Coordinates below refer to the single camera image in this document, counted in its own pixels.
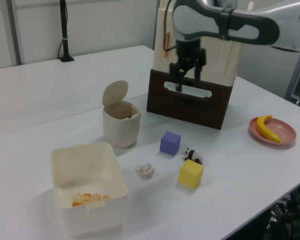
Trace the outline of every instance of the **white plastic container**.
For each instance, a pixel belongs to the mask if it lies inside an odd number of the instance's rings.
[[[56,204],[67,235],[97,233],[122,223],[128,187],[110,144],[56,149],[51,153],[51,170]],[[76,193],[108,195],[111,199],[72,207]]]
[[[104,139],[115,148],[132,146],[138,138],[140,110],[130,102],[122,101],[128,92],[128,82],[111,83],[103,92],[102,111]]]

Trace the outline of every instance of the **purple cube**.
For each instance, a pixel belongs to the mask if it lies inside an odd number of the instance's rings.
[[[176,155],[180,147],[180,140],[180,135],[169,131],[165,132],[161,138],[160,151],[167,154]]]

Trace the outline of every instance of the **panda figurine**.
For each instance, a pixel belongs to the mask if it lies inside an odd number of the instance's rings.
[[[202,165],[202,163],[204,162],[202,156],[195,150],[189,150],[189,148],[187,148],[183,155],[185,156],[184,160],[190,159],[200,165]]]

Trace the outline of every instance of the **banana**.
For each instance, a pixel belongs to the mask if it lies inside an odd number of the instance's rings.
[[[270,119],[270,118],[272,118],[272,115],[258,117],[257,120],[256,120],[256,125],[255,125],[256,129],[266,139],[280,143],[281,142],[280,137],[277,134],[275,134],[273,131],[271,131],[265,125],[265,121]]]

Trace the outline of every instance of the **pink plate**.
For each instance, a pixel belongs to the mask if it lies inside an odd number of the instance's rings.
[[[274,132],[280,137],[281,142],[272,141],[264,138],[256,128],[257,119],[257,117],[252,119],[250,121],[249,127],[252,134],[261,141],[273,145],[287,145],[295,141],[297,137],[296,131],[289,124],[273,117],[270,118],[265,124],[272,132]]]

